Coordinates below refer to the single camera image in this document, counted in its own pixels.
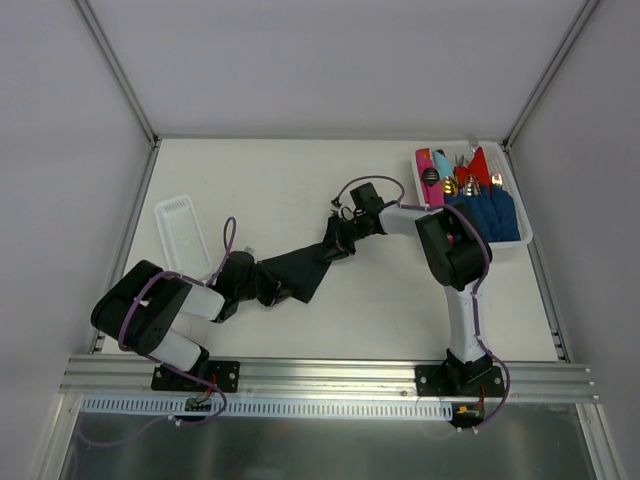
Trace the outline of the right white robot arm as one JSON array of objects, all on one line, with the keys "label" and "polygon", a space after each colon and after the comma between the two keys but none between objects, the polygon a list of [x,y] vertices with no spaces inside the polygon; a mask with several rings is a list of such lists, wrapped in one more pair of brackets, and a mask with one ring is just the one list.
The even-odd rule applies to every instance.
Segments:
[{"label": "right white robot arm", "polygon": [[355,212],[328,219],[323,259],[336,261],[356,253],[357,241],[373,235],[402,235],[420,241],[427,265],[444,287],[450,342],[443,369],[434,375],[459,395],[480,388],[493,359],[484,342],[482,288],[492,253],[466,207],[424,207],[386,202],[370,183],[350,192]]}]

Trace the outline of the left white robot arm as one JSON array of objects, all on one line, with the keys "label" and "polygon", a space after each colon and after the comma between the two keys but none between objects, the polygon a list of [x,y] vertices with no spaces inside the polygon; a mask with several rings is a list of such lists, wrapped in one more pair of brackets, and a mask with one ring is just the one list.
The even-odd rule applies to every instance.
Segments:
[{"label": "left white robot arm", "polygon": [[185,389],[197,390],[208,381],[209,353],[173,327],[176,317],[224,322],[244,301],[271,307],[295,292],[286,277],[243,251],[229,254],[208,283],[143,260],[98,301],[91,324],[120,349],[174,368]]}]

